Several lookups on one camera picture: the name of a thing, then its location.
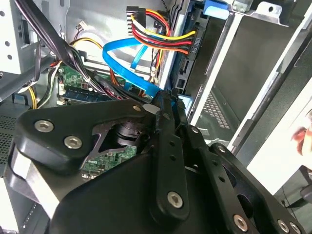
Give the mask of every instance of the motherboard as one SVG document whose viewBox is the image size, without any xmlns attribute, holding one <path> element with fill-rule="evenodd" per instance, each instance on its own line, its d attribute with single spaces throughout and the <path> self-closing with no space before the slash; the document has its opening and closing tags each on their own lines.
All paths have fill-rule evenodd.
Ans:
<svg viewBox="0 0 312 234">
<path fill-rule="evenodd" d="M 82 168 L 82 178 L 85 180 L 94 179 L 98 175 L 132 158 L 137 153 L 137 148 L 127 146 L 124 151 L 119 153 L 106 153 L 88 160 Z"/>
<path fill-rule="evenodd" d="M 67 86 L 70 86 L 70 87 L 80 88 L 83 90 L 89 90 L 89 91 L 93 90 L 91 87 L 89 87 L 89 84 L 83 80 L 82 75 L 74 71 L 70 67 L 61 65 L 58 71 L 59 71 L 58 82 L 63 84 L 65 88 Z M 101 76 L 102 78 L 106 80 L 111 79 L 110 76 L 106 74 L 99 74 L 99 76 Z M 116 77 L 116 78 L 119 81 L 120 85 L 123 86 L 125 83 L 125 80 L 119 77 Z"/>
</svg>

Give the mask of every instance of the metal panel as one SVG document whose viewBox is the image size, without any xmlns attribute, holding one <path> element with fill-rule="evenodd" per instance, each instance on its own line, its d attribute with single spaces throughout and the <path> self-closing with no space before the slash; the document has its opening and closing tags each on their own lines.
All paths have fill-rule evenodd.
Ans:
<svg viewBox="0 0 312 234">
<path fill-rule="evenodd" d="M 10 101 L 3 102 L 0 106 L 0 177 L 3 176 L 4 167 L 7 163 L 15 121 L 28 109 L 29 106 L 12 104 Z"/>
<path fill-rule="evenodd" d="M 302 28 L 307 24 L 308 20 L 311 20 L 311 14 L 312 14 L 312 5 L 310 5 L 310 7 L 308 8 L 306 14 L 305 14 L 305 18 L 303 19 L 303 21 L 301 22 L 301 24 L 298 26 L 298 28 L 295 30 L 295 32 L 293 33 L 290 41 L 288 42 L 285 50 L 283 51 L 283 53 L 281 54 L 280 58 L 278 59 L 278 61 L 276 62 L 274 68 L 272 69 L 270 75 L 268 76 L 267 80 L 265 81 L 264 85 L 262 86 L 260 92 L 258 93 L 257 97 L 255 98 L 254 102 L 252 103 L 249 111 L 247 112 L 247 114 L 245 115 L 244 119 L 241 122 L 241 125 L 239 126 L 238 130 L 236 131 L 236 133 L 234 134 L 228 148 L 229 150 L 232 150 L 234 147 L 234 141 L 236 140 L 237 136 L 240 134 L 241 130 L 243 129 L 245 123 L 247 122 L 247 120 L 251 119 L 253 117 L 253 115 L 255 114 L 257 108 L 259 107 L 259 105 L 261 104 L 264 96 L 266 95 L 267 91 L 270 89 L 270 87 L 272 86 L 274 80 L 276 79 L 276 75 L 278 70 L 280 69 L 280 66 L 282 64 L 282 62 L 284 61 L 287 53 L 289 51 L 291 51 L 292 46 L 294 44 L 294 42 L 296 41 L 299 33 L 301 32 Z"/>
<path fill-rule="evenodd" d="M 50 1 L 50 14 L 55 11 L 57 6 L 51 5 Z M 170 0 L 165 0 L 166 4 L 170 5 Z M 67 40 L 71 41 L 76 34 L 77 30 L 75 26 L 82 20 L 86 24 L 92 26 L 93 30 L 81 33 L 80 36 L 89 36 L 96 39 L 101 44 L 105 44 L 110 41 L 128 38 L 127 31 L 127 19 L 126 19 L 126 7 L 127 6 L 140 6 L 142 8 L 152 8 L 155 10 L 165 10 L 163 3 L 160 0 L 119 0 L 117 4 L 112 4 L 110 0 L 72 0 L 70 7 L 66 15 L 66 36 Z M 147 18 L 146 26 L 149 29 L 153 28 L 154 22 Z M 125 67 L 130 67 L 130 63 L 133 57 L 137 54 L 137 51 L 141 46 L 121 48 L 112 51 L 112 55 Z M 104 62 L 102 58 L 102 52 L 89 43 L 81 42 L 77 45 L 84 51 L 88 51 L 89 59 Z M 151 64 L 151 48 L 143 55 L 137 70 L 150 73 Z"/>
<path fill-rule="evenodd" d="M 251 159 L 246 155 L 257 152 L 247 168 L 271 194 L 275 194 L 302 164 L 312 166 L 311 159 L 300 156 L 291 143 L 292 135 L 312 109 L 311 53 L 310 42 L 255 127 L 257 141 L 252 140 L 254 134 L 250 135 L 254 144 L 244 147 L 237 155 L 248 163 Z"/>
<path fill-rule="evenodd" d="M 203 94 L 198 105 L 193 107 L 194 115 L 191 119 L 191 125 L 196 125 L 198 121 L 200 113 L 214 85 L 215 79 L 219 73 L 223 60 L 229 50 L 229 47 L 242 20 L 242 17 L 243 16 L 239 14 L 230 14 L 224 25 L 224 29 L 220 35 L 220 39 L 216 45 L 216 48 L 206 71 L 208 79 L 206 81 L 206 84 L 204 85 Z"/>
<path fill-rule="evenodd" d="M 33 66 L 36 44 L 25 45 L 22 39 L 21 14 L 14 0 L 2 0 L 0 5 L 0 71 L 21 74 Z"/>
</svg>

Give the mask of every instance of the yellow wire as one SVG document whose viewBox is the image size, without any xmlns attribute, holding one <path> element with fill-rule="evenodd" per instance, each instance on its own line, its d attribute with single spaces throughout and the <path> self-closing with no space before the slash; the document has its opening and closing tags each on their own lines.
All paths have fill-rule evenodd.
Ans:
<svg viewBox="0 0 312 234">
<path fill-rule="evenodd" d="M 159 53 L 159 61 L 158 61 L 158 64 L 157 64 L 156 71 L 158 71 L 158 69 L 159 69 L 159 67 L 160 67 L 161 59 L 162 59 L 162 50 L 161 50 L 160 53 Z"/>
<path fill-rule="evenodd" d="M 131 20 L 132 21 L 136 21 L 136 19 L 134 18 L 133 15 L 130 16 L 131 17 Z M 164 36 L 164 35 L 160 35 L 160 34 L 157 34 L 157 33 L 154 33 L 150 30 L 147 30 L 146 28 L 144 29 L 144 32 L 149 34 L 149 35 L 153 35 L 153 36 L 156 36 L 156 37 L 159 37 L 159 38 L 162 38 L 162 39 L 167 39 L 167 40 L 180 40 L 180 39 L 185 39 L 185 38 L 188 38 L 190 37 L 191 35 L 194 35 L 196 33 L 196 31 L 191 31 L 185 35 L 182 35 L 182 36 L 179 36 L 179 37 L 168 37 L 168 36 Z"/>
<path fill-rule="evenodd" d="M 37 99 L 36 99 L 36 94 L 35 94 L 35 90 L 34 90 L 34 87 L 30 87 L 33 91 L 33 96 L 34 96 L 34 104 L 35 104 L 35 109 L 37 109 Z"/>
<path fill-rule="evenodd" d="M 32 87 L 28 87 L 28 90 L 29 90 L 29 93 L 30 93 L 30 96 L 31 96 L 31 100 L 32 100 L 32 103 L 33 103 L 33 109 L 35 110 L 37 108 L 35 92 L 34 92 Z"/>
</svg>

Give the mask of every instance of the screw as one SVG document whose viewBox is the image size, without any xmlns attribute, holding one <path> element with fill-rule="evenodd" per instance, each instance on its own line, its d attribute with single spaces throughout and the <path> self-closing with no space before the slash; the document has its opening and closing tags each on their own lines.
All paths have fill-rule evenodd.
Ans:
<svg viewBox="0 0 312 234">
<path fill-rule="evenodd" d="M 194 126 L 192 127 L 192 131 L 195 132 L 195 133 L 199 133 L 199 130 L 196 127 L 194 127 Z"/>
<path fill-rule="evenodd" d="M 246 232 L 248 230 L 248 226 L 247 226 L 247 223 L 246 221 L 238 214 L 235 214 L 233 216 L 233 220 L 234 220 L 234 223 L 235 225 L 240 229 L 242 230 L 243 232 Z"/>
<path fill-rule="evenodd" d="M 279 227 L 286 233 L 289 233 L 289 228 L 286 226 L 286 224 L 282 220 L 277 221 Z"/>
<path fill-rule="evenodd" d="M 176 192 L 169 192 L 167 195 L 169 203 L 175 208 L 181 208 L 183 206 L 183 200 L 181 196 Z"/>
<path fill-rule="evenodd" d="M 53 123 L 47 120 L 39 120 L 35 123 L 35 128 L 42 133 L 49 133 L 54 129 Z"/>
<path fill-rule="evenodd" d="M 293 222 L 290 222 L 291 227 L 294 229 L 294 231 L 298 234 L 301 234 L 300 229 L 295 225 Z"/>
<path fill-rule="evenodd" d="M 76 136 L 68 136 L 65 138 L 64 144 L 67 146 L 67 148 L 76 150 L 81 148 L 82 141 Z"/>
<path fill-rule="evenodd" d="M 225 149 L 223 148 L 223 146 L 218 146 L 218 149 L 219 149 L 221 152 L 225 153 Z"/>
<path fill-rule="evenodd" d="M 170 116 L 167 113 L 163 113 L 162 116 L 164 116 L 166 119 L 170 120 Z"/>
<path fill-rule="evenodd" d="M 135 109 L 136 111 L 141 112 L 141 108 L 139 108 L 138 106 L 133 106 L 133 109 Z"/>
</svg>

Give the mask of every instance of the mounting hole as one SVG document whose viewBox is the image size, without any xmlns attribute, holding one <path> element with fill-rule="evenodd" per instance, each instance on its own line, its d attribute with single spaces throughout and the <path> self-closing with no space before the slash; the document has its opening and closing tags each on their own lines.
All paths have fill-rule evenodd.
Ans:
<svg viewBox="0 0 312 234">
<path fill-rule="evenodd" d="M 221 182 L 225 183 L 225 179 L 222 176 L 219 176 L 219 180 L 221 180 Z"/>
<path fill-rule="evenodd" d="M 251 205 L 250 201 L 243 194 L 237 195 L 237 198 L 238 198 L 247 218 L 252 218 L 252 216 L 254 215 L 254 209 L 253 209 L 253 206 Z"/>
<path fill-rule="evenodd" d="M 150 139 L 150 136 L 147 135 L 147 134 L 143 134 L 143 135 L 141 136 L 141 140 L 142 140 L 142 141 L 148 141 L 149 139 Z"/>
<path fill-rule="evenodd" d="M 174 156 L 174 155 L 170 155 L 169 158 L 170 158 L 173 162 L 176 161 L 176 156 Z"/>
</svg>

